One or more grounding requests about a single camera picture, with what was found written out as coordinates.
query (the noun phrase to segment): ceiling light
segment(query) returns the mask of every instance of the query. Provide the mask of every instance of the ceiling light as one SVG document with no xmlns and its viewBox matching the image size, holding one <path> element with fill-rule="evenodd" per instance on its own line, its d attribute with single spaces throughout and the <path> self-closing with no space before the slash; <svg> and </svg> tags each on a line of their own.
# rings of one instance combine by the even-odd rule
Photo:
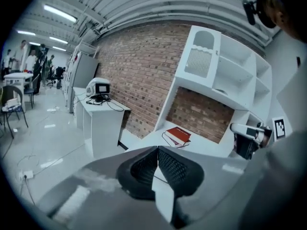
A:
<svg viewBox="0 0 307 230">
<path fill-rule="evenodd" d="M 40 46 L 38 43 L 29 42 L 29 44 Z"/>
<path fill-rule="evenodd" d="M 55 13 L 55 14 L 57 14 L 59 16 L 62 16 L 65 19 L 68 19 L 68 20 L 70 20 L 70 21 L 72 21 L 74 23 L 77 21 L 77 19 L 75 17 L 73 17 L 73 16 L 71 16 L 71 15 L 69 15 L 69 14 L 67 14 L 67 13 L 65 13 L 65 12 L 63 12 L 61 10 L 58 10 L 56 8 L 53 8 L 53 7 L 50 7 L 48 5 L 44 5 L 44 10 L 47 10 L 47 11 L 49 11 L 51 13 Z"/>
<path fill-rule="evenodd" d="M 35 33 L 31 33 L 31 32 L 25 32 L 25 31 L 17 31 L 19 34 L 26 34 L 26 35 L 31 35 L 31 36 L 35 36 Z"/>
<path fill-rule="evenodd" d="M 68 42 L 66 42 L 66 41 L 64 41 L 64 40 L 62 40 L 62 39 L 58 39 L 58 38 L 55 38 L 55 37 L 49 37 L 50 39 L 52 39 L 52 40 L 55 40 L 55 41 L 58 41 L 58 42 L 61 42 L 61 43 L 64 43 L 64 44 L 67 44 Z"/>
<path fill-rule="evenodd" d="M 53 46 L 53 48 L 58 49 L 58 50 L 62 50 L 62 51 L 66 51 L 66 49 L 64 49 L 64 48 L 58 48 L 58 47 L 54 47 L 54 46 Z"/>
</svg>

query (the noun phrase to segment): book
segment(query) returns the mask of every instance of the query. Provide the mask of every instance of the book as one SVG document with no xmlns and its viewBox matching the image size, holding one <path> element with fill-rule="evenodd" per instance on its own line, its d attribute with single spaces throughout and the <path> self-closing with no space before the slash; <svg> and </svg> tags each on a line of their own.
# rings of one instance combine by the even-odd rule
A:
<svg viewBox="0 0 307 230">
<path fill-rule="evenodd" d="M 171 129 L 168 129 L 165 134 L 170 137 L 173 141 L 179 143 L 180 145 L 184 145 L 190 138 L 191 134 L 186 132 L 185 130 L 174 127 Z"/>
<path fill-rule="evenodd" d="M 163 135 L 163 139 L 168 143 L 169 146 L 173 148 L 181 148 L 181 147 L 187 146 L 191 142 L 190 140 L 188 140 L 184 145 L 181 145 L 178 142 L 171 139 L 170 137 L 168 137 L 167 135 Z"/>
</svg>

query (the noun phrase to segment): cabinet door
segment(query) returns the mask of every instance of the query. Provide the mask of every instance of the cabinet door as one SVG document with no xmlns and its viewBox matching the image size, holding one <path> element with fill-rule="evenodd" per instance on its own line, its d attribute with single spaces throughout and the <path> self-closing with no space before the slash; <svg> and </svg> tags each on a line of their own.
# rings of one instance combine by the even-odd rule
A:
<svg viewBox="0 0 307 230">
<path fill-rule="evenodd" d="M 176 76 L 211 88 L 217 70 L 220 45 L 220 32 L 192 26 Z"/>
</svg>

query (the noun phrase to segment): white cloth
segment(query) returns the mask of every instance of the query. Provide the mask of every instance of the white cloth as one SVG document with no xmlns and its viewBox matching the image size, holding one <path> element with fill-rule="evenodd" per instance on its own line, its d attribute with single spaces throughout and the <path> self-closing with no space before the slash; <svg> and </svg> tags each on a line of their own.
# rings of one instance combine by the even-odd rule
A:
<svg viewBox="0 0 307 230">
<path fill-rule="evenodd" d="M 24 47 L 20 48 L 20 46 L 17 46 L 12 53 L 12 58 L 18 60 L 13 61 L 12 70 L 20 70 L 20 65 L 22 63 L 24 56 Z"/>
<path fill-rule="evenodd" d="M 28 71 L 33 71 L 35 60 L 36 60 L 36 56 L 28 56 L 28 59 L 25 61 L 26 69 Z"/>
<path fill-rule="evenodd" d="M 4 68 L 9 68 L 10 55 L 4 57 Z"/>
</svg>

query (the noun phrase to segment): brick wall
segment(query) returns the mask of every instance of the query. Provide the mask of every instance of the brick wall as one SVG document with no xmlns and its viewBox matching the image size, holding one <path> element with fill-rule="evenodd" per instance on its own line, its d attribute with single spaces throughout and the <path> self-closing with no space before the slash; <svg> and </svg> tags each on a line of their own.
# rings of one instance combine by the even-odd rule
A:
<svg viewBox="0 0 307 230">
<path fill-rule="evenodd" d="M 153 130 L 160 115 L 189 31 L 189 25 L 155 24 L 122 30 L 97 43 L 96 76 L 109 79 L 111 98 L 131 109 L 123 127 L 140 138 Z M 190 112 L 178 116 L 183 108 Z M 220 103 L 180 88 L 168 119 L 218 142 L 229 117 L 231 111 Z"/>
</svg>

